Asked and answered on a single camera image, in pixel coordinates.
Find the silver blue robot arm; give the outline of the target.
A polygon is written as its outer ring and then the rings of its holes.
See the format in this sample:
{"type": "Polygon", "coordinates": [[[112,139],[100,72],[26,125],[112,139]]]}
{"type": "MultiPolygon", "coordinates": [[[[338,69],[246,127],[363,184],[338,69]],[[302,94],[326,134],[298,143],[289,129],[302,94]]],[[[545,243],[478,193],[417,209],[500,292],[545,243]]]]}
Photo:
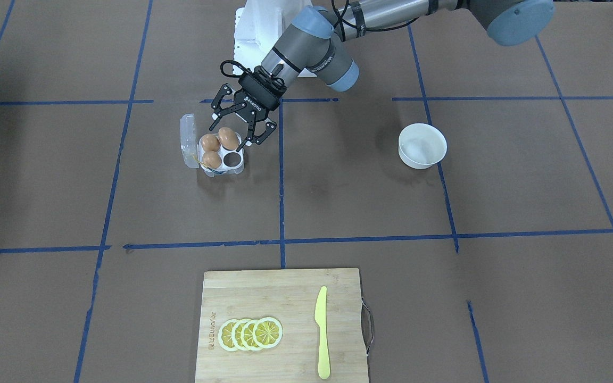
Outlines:
{"type": "Polygon", "coordinates": [[[301,72],[313,73],[333,90],[346,91],[359,76],[357,64],[344,49],[346,41],[402,29],[442,10],[468,10],[489,38],[501,46],[514,46],[537,36],[551,21],[555,6],[552,1],[347,1],[341,8],[307,5],[256,66],[224,61],[224,65],[239,68],[240,73],[227,73],[227,77],[236,78],[240,89],[233,90],[229,84],[220,87],[211,103],[209,131],[225,116],[235,114],[247,124],[247,134],[231,149],[261,145],[276,128],[269,113],[278,109],[301,72]]]}

